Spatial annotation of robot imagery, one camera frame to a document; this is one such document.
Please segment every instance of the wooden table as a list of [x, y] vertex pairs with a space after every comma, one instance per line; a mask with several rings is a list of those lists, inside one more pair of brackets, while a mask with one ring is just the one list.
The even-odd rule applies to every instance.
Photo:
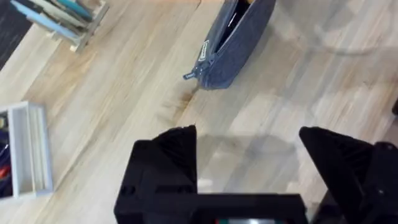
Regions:
[[300, 127], [370, 142], [394, 136], [393, 0], [278, 0], [246, 66], [217, 91], [182, 75], [221, 1], [109, 3], [81, 55], [33, 26], [0, 72], [0, 105], [47, 108], [57, 187], [0, 205], [0, 223], [115, 223], [132, 145], [174, 126], [197, 126], [201, 192], [298, 192], [310, 211], [326, 188]]

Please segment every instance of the dark carpet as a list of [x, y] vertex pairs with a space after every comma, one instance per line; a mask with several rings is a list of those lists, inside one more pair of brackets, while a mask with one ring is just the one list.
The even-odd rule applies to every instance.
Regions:
[[[32, 8], [28, 0], [20, 0]], [[0, 70], [32, 25], [9, 0], [0, 0]]]

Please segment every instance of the pencil case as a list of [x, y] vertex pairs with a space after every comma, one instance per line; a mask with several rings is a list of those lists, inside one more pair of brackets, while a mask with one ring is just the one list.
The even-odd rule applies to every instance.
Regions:
[[274, 6], [275, 0], [225, 0], [184, 79], [196, 78], [207, 90], [229, 87], [257, 45]]

